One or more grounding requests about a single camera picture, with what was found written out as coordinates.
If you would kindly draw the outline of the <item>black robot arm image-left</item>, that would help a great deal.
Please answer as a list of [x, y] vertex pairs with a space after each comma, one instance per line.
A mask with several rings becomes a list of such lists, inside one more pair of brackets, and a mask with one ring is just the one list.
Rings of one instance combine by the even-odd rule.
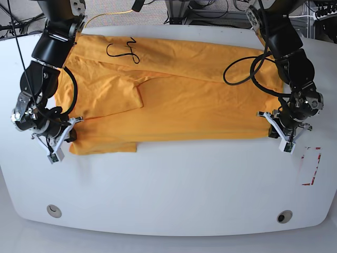
[[[24, 68], [20, 80], [21, 92], [11, 115], [11, 121], [20, 131], [30, 130], [32, 139], [45, 149], [51, 163], [64, 158], [61, 145], [77, 139], [74, 125], [83, 119], [70, 118], [74, 110], [78, 85], [73, 73], [66, 67], [73, 47], [85, 24], [85, 1], [38, 1], [46, 16], [45, 28], [33, 52], [30, 65]], [[58, 77], [64, 70], [73, 83], [73, 100], [63, 111], [56, 106], [48, 109], [48, 99], [58, 88]]]

